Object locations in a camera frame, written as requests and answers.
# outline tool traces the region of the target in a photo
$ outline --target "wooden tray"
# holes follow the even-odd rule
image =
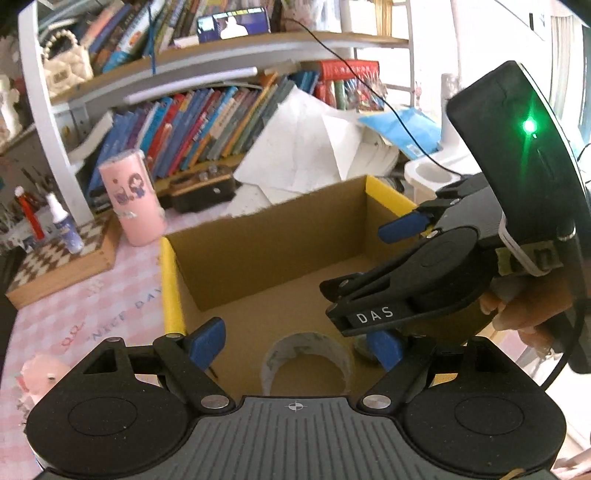
[[[80,227],[79,233],[85,247],[78,254],[72,255],[61,239],[55,239],[25,257],[6,292],[16,308],[113,268],[121,237],[117,217],[103,215]]]

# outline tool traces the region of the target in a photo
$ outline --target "finger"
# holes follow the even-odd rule
[[[519,330],[545,322],[573,304],[564,268],[536,278],[492,319],[495,330]]]
[[[554,343],[554,337],[544,325],[526,327],[519,330],[519,338],[523,343],[535,349],[540,355],[548,355]]]
[[[484,292],[480,296],[479,301],[480,309],[484,315],[490,315],[499,307],[499,304],[501,303],[501,299],[490,290]]]

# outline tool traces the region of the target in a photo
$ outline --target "red book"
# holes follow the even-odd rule
[[[379,76],[379,62],[377,60],[347,60],[353,71],[361,78],[370,74]],[[350,80],[355,78],[348,66],[342,60],[319,60],[314,62],[302,62],[302,70],[315,70],[320,72],[319,80]]]
[[[178,113],[178,109],[183,103],[184,97],[185,96],[182,93],[177,93],[173,97],[173,102],[168,108],[166,115],[164,115],[164,119],[162,120],[158,131],[154,135],[154,139],[152,140],[152,143],[148,149],[148,154],[146,155],[146,165],[148,166],[149,171],[152,171],[152,166],[154,165],[154,160],[157,156],[157,149],[160,149],[162,146],[162,135],[164,133],[164,128],[167,124],[171,124],[173,122],[174,117]]]
[[[201,111],[199,112],[197,119],[195,120],[195,124],[193,125],[192,129],[189,131],[189,133],[184,138],[184,141],[181,144],[181,148],[178,149],[177,156],[174,157],[173,162],[170,164],[170,168],[168,169],[168,176],[169,177],[174,172],[176,172],[178,170],[179,164],[183,161],[183,159],[187,156],[187,154],[191,150],[191,147],[193,146],[193,138],[199,132],[199,129],[201,128],[201,125],[203,124],[203,121],[205,120],[205,116],[207,114],[207,109],[212,104],[213,98],[214,98],[214,96],[216,96],[215,95],[216,93],[217,92],[211,92],[209,94],[209,97],[207,98],[207,100],[203,104],[203,107],[201,108]]]
[[[316,83],[316,87],[314,88],[314,96],[318,100],[322,100],[324,103],[326,103],[326,85],[324,82]]]

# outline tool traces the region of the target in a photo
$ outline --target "checkered tablecloth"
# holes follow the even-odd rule
[[[168,232],[218,217],[227,205],[200,213],[167,212]],[[123,236],[112,270],[59,291],[18,312],[0,387],[0,480],[30,480],[40,468],[28,446],[16,377],[37,353],[75,365],[104,338],[149,345],[164,333],[160,242],[130,246]]]

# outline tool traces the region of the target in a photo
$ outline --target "wire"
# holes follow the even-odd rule
[[[550,375],[544,380],[544,383],[540,385],[540,388],[543,390],[548,390],[548,387],[552,385],[554,380],[560,375],[561,371],[566,367],[566,364],[569,363],[570,356],[573,354],[574,348],[579,343],[579,337],[583,332],[583,325],[585,324],[585,308],[584,306],[575,307],[576,309],[576,320],[574,321],[573,326],[573,335],[571,336],[568,345],[564,349],[564,353],[558,360],[558,363],[550,372]]]
[[[381,101],[383,101],[383,103],[386,104],[388,106],[388,108],[390,108],[390,110],[393,111],[394,115],[396,115],[396,118],[400,122],[400,125],[402,125],[402,128],[404,128],[404,130],[406,131],[406,133],[408,134],[408,136],[415,143],[415,145],[418,147],[418,149],[423,153],[423,155],[425,155],[429,160],[431,160],[440,169],[445,170],[448,173],[452,173],[454,175],[458,175],[461,179],[465,179],[467,177],[467,175],[464,175],[462,173],[456,172],[455,170],[452,170],[450,168],[447,168],[447,167],[441,165],[437,160],[435,160],[431,155],[429,155],[425,151],[425,149],[419,144],[419,142],[417,141],[417,139],[414,138],[413,134],[410,132],[410,130],[407,128],[407,126],[404,125],[404,122],[400,118],[400,115],[398,114],[398,112],[396,110],[394,110],[394,108],[392,107],[392,105],[390,105],[386,101],[386,99],[384,97],[382,97],[381,95],[379,95],[378,93],[376,93],[376,91],[373,88],[371,88],[359,75],[357,75],[357,73],[353,70],[353,68],[351,67],[351,65],[349,64],[349,62],[347,60],[345,60],[343,57],[341,57],[337,52],[335,52],[334,50],[332,50],[330,47],[327,47],[322,42],[322,40],[319,39],[318,37],[316,37],[316,35],[314,35],[314,33],[312,32],[312,30],[310,30],[308,27],[306,27],[303,23],[301,23],[301,22],[299,22],[297,20],[294,20],[293,18],[286,18],[285,20],[286,21],[289,21],[289,22],[297,23],[304,30],[306,30],[310,35],[312,35],[312,37],[314,38],[314,40],[316,40],[325,50],[328,50],[329,52],[331,52],[335,57],[337,57],[340,61],[342,61],[345,65],[347,65],[347,68],[351,71],[351,73],[355,76],[355,78],[357,80],[359,80],[361,83],[363,83],[371,93],[373,93],[377,98],[379,98]]]

